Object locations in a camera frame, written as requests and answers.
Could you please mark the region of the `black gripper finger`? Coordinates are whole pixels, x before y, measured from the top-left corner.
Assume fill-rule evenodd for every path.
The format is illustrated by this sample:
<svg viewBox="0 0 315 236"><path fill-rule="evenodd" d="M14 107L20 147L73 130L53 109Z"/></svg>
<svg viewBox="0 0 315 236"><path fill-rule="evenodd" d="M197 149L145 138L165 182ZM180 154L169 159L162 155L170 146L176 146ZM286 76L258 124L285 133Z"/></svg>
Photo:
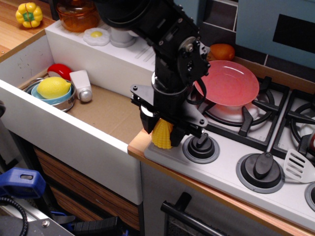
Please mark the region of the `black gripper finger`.
<svg viewBox="0 0 315 236"><path fill-rule="evenodd" d="M156 123L159 120L159 116L153 112L150 112L147 108L140 108L140 118L144 130L148 134L150 134L153 131Z"/></svg>
<svg viewBox="0 0 315 236"><path fill-rule="evenodd" d="M184 125L182 124L174 125L170 133L171 146L177 147L185 135L186 127Z"/></svg>

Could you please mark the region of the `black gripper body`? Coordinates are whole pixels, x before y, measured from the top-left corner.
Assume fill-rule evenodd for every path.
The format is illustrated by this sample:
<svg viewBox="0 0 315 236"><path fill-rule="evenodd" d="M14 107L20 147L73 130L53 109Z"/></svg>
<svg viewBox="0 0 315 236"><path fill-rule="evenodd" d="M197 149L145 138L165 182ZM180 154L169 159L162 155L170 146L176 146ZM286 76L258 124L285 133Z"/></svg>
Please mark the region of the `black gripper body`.
<svg viewBox="0 0 315 236"><path fill-rule="evenodd" d="M192 86L171 85L165 87L162 79L156 74L152 75L151 85L132 85L131 102L140 108L147 108L159 116L159 119L186 127L186 135L201 137L207 122L198 111L196 105L187 101Z"/></svg>

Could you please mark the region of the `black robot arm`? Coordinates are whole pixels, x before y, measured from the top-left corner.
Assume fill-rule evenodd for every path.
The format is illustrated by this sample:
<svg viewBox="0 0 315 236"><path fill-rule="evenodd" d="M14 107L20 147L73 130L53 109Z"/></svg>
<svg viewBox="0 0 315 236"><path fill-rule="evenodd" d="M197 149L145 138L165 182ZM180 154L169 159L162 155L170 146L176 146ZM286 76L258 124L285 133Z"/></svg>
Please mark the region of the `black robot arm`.
<svg viewBox="0 0 315 236"><path fill-rule="evenodd" d="M191 100L190 94L198 83L206 95L202 77L210 64L193 19L172 0L97 0L95 6L103 22L134 32L155 52L151 85L130 88L146 132L163 119L173 124L173 147L186 135L201 137L207 122L196 106L203 100Z"/></svg>

